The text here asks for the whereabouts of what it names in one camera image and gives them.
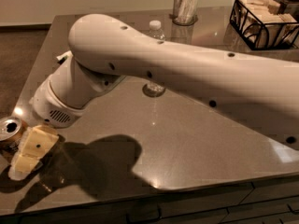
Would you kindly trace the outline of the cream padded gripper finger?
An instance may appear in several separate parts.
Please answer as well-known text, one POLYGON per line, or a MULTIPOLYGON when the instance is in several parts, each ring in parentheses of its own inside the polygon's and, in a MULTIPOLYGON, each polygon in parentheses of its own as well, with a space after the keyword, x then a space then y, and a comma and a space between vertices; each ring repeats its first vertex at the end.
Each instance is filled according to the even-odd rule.
POLYGON ((29 127, 13 156, 8 177, 21 181, 31 174, 52 147, 58 142, 58 132, 48 125, 29 127))

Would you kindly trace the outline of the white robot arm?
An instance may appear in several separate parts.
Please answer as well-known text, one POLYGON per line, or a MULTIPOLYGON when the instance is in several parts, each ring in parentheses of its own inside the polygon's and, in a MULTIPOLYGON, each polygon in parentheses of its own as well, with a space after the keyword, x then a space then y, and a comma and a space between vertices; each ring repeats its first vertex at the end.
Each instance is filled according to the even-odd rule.
POLYGON ((206 106, 215 106, 280 143, 299 134, 298 68, 280 61, 152 38, 103 14, 76 20, 70 55, 37 88, 31 100, 45 122, 21 137, 8 175, 23 180, 76 122, 88 103, 114 89, 124 76, 145 78, 206 106))

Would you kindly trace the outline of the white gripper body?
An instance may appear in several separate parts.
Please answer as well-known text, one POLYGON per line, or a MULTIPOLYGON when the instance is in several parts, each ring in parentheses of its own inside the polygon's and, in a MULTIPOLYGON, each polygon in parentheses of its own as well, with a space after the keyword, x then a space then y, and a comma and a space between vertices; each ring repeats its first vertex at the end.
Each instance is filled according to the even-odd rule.
POLYGON ((70 127, 84 113, 84 109, 67 106, 58 99, 50 85, 50 77, 37 88, 30 103, 42 120, 56 128, 70 127))

